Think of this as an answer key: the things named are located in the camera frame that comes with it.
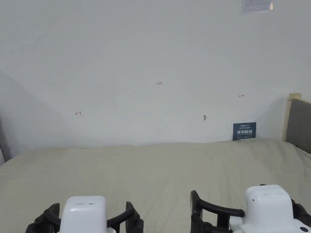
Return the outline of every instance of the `dark blue sign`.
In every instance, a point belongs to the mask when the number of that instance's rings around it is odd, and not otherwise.
[[[256,122],[233,124],[233,141],[256,138]]]

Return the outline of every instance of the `wrinkled sheet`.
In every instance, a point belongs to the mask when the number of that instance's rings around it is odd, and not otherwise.
[[[29,151],[0,167],[1,232],[25,232],[53,203],[62,211],[71,196],[101,195],[108,218],[131,201],[145,232],[189,233],[191,190],[205,201],[245,208],[245,190],[259,184],[282,186],[311,213],[311,155],[286,142]],[[204,212],[203,220],[216,224],[216,215]]]

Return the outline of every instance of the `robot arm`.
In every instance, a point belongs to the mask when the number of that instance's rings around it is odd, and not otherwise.
[[[192,191],[191,233],[311,233],[311,216],[280,186],[250,187],[245,197],[244,213],[205,202]],[[217,214],[217,226],[202,221],[203,209]]]
[[[94,227],[102,229],[102,233],[119,233],[120,224],[124,221],[126,233],[143,233],[144,221],[131,202],[126,202],[125,212],[108,220],[105,208],[103,197],[73,197],[65,204],[63,219],[59,218],[60,205],[55,203],[36,218],[34,223],[28,225],[26,233],[78,233],[85,232],[84,228],[92,232]]]

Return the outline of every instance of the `upholstered headboard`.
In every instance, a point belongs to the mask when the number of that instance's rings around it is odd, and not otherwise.
[[[311,102],[292,93],[288,99],[283,140],[311,153]]]

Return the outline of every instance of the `small black dot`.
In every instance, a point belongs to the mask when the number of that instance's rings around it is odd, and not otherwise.
[[[304,232],[308,232],[308,229],[305,228],[305,227],[303,227],[303,226],[300,227],[300,230],[302,230],[302,231],[304,231]]]

